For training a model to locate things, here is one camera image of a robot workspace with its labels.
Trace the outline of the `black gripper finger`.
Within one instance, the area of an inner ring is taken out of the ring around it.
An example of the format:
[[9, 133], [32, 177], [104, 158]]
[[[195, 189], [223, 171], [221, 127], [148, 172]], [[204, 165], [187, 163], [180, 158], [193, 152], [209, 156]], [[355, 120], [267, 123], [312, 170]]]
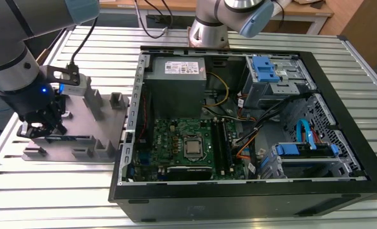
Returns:
[[16, 135], [22, 138], [33, 139], [38, 137], [45, 137], [53, 132], [53, 127], [41, 124], [41, 126], [32, 126], [28, 122], [22, 122]]
[[56, 107], [48, 107], [48, 111], [52, 118], [49, 121], [49, 134], [56, 133], [58, 135], [64, 135], [66, 133], [66, 128], [62, 126], [62, 112]]

